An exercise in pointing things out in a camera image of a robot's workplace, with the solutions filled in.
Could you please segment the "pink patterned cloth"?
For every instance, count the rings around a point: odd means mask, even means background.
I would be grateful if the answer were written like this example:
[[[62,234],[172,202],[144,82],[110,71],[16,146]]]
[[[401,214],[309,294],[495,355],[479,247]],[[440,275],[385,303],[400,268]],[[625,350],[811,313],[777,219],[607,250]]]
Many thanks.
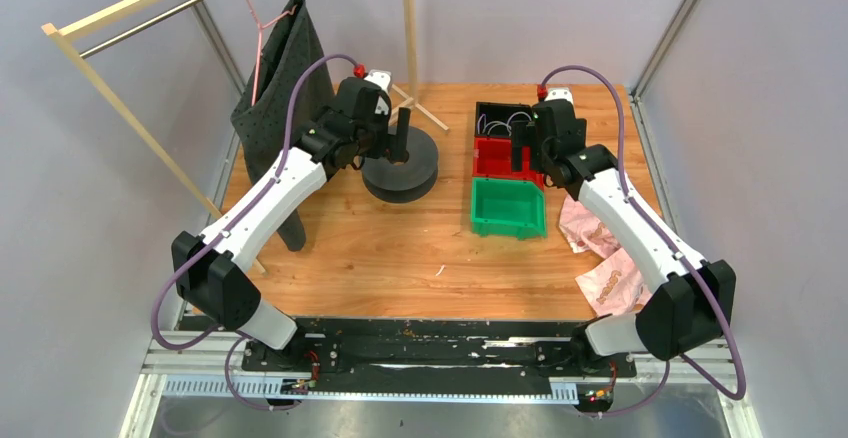
[[[587,208],[566,196],[558,227],[574,253],[592,252],[601,262],[575,281],[597,316],[641,309],[651,293],[633,260],[607,227]]]

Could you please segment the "black storage bin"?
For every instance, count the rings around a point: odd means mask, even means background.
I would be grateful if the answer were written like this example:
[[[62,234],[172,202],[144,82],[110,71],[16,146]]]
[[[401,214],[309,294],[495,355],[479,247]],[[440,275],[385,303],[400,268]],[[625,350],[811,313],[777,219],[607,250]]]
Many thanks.
[[[510,138],[511,128],[518,122],[527,122],[531,107],[525,104],[480,102],[476,103],[476,137]]]

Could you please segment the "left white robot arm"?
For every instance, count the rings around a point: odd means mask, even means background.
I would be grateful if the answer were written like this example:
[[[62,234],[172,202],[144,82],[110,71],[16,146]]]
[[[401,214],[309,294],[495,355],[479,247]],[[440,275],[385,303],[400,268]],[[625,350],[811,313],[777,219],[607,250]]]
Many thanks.
[[[181,233],[172,244],[178,295],[228,331],[268,346],[283,370],[305,360],[297,324],[263,299],[247,272],[265,243],[310,195],[339,170],[368,158],[402,158],[405,140],[391,132],[391,75],[372,70],[342,81],[336,95],[300,127],[237,204],[199,235]]]

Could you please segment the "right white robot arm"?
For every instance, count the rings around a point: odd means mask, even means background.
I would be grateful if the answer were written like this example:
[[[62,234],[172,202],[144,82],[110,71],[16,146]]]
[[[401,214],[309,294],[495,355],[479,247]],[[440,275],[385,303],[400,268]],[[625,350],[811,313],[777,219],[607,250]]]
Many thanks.
[[[573,365],[596,374],[611,355],[649,353],[669,360],[723,334],[732,312],[736,275],[724,260],[710,262],[684,243],[620,172],[605,146],[586,143],[587,122],[565,99],[532,106],[513,126],[512,166],[530,151],[531,168],[592,212],[618,240],[651,295],[638,312],[602,316],[580,325]]]

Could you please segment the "black cable spool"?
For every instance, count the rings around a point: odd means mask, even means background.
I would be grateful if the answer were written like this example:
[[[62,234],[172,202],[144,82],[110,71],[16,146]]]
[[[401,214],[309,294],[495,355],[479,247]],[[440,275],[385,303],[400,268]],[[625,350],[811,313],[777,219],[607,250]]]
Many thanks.
[[[388,203],[410,203],[425,196],[435,185],[439,171],[439,150],[425,131],[411,127],[407,137],[407,160],[367,158],[361,169],[366,189]]]

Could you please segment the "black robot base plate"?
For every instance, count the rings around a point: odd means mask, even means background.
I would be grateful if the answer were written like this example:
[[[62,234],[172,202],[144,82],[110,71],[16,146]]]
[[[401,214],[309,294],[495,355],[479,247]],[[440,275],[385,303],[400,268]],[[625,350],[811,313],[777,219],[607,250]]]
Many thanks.
[[[572,321],[299,317],[285,349],[249,342],[240,371],[315,373],[324,392],[543,395],[555,379],[608,385],[633,378],[623,354],[582,367]]]

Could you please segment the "dark grey hanging cloth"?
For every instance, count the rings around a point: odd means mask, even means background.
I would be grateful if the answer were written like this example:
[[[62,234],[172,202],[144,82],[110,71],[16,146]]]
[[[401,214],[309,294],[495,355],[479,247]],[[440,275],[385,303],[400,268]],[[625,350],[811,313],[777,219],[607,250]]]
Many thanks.
[[[277,161],[284,144],[287,109],[294,87],[314,62],[324,57],[306,0],[289,0],[283,11],[293,14],[277,21],[261,51],[257,99],[252,103],[255,70],[250,84],[241,95],[230,121],[238,135],[251,184],[259,181]],[[326,65],[317,68],[305,80],[297,95],[292,118],[293,129],[313,118],[334,96],[334,87]],[[306,244],[306,232],[297,211],[278,228],[290,251]]]

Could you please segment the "red storage bin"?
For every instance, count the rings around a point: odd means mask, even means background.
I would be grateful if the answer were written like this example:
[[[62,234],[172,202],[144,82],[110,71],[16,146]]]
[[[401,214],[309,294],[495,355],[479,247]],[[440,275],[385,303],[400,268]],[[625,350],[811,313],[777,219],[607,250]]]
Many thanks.
[[[531,167],[532,153],[522,149],[522,169],[512,169],[512,144],[506,138],[475,137],[473,150],[474,177],[527,181],[544,189],[543,175]]]

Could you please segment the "green storage bin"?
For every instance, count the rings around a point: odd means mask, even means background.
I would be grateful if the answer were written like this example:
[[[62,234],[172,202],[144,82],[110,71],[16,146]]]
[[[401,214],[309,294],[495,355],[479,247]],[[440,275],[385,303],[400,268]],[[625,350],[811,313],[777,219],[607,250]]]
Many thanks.
[[[474,177],[470,221],[480,236],[526,240],[548,235],[544,194],[529,181]]]

